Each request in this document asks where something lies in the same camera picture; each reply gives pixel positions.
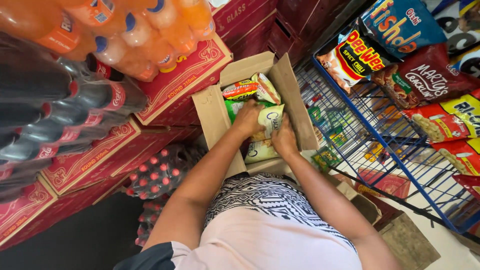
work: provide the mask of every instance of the black and white pattern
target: black and white pattern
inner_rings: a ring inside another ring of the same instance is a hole
[[[302,189],[290,179],[269,173],[254,177],[237,175],[226,179],[207,211],[205,227],[215,216],[235,207],[252,209],[320,229],[355,249],[346,237],[315,213]]]

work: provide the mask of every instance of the wire rack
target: wire rack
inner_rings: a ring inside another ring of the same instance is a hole
[[[406,190],[397,201],[423,210],[428,213],[424,216],[454,232],[466,232],[480,220],[478,201],[451,177],[458,174],[456,169],[426,143],[422,130],[401,116],[379,87],[368,82],[347,94],[314,57],[297,69],[296,76],[306,106],[320,109],[320,117],[311,119],[324,136],[323,144],[341,160],[330,168],[384,193]],[[334,112],[335,120],[325,112]],[[334,125],[342,126],[342,135],[332,135]],[[338,146],[337,136],[347,141]],[[389,185],[391,176],[403,182]]]

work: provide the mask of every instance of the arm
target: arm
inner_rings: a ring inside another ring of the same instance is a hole
[[[401,270],[374,227],[343,194],[300,155],[286,113],[280,130],[272,133],[272,142],[277,153],[292,169],[315,212],[355,245],[363,269]]]
[[[258,115],[263,105],[246,102],[232,127],[183,179],[163,208],[142,251],[149,247],[177,241],[197,248],[210,202],[220,189],[233,157],[242,142],[262,131]]]

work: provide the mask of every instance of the snack display rack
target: snack display rack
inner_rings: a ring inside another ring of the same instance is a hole
[[[454,232],[465,233],[478,222],[480,203],[452,179],[457,170],[430,147],[425,133],[401,116],[400,109],[374,83],[358,84],[347,94],[315,55],[310,63],[296,69],[303,100],[322,114],[331,109],[339,111],[338,124],[348,139],[337,146],[329,133],[332,123],[311,115],[324,135],[322,144],[329,145],[340,159],[329,164],[330,169]],[[368,172],[370,176],[373,173],[375,181],[362,177]],[[396,190],[380,190],[378,183],[388,175],[404,178],[402,185],[410,185],[409,195],[397,197],[391,195]]]

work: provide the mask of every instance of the person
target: person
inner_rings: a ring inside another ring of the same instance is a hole
[[[300,155],[286,113],[272,143],[301,188],[268,173],[223,181],[242,142],[264,130],[262,108],[245,103],[168,200],[141,253],[114,270],[401,269],[372,225]]]

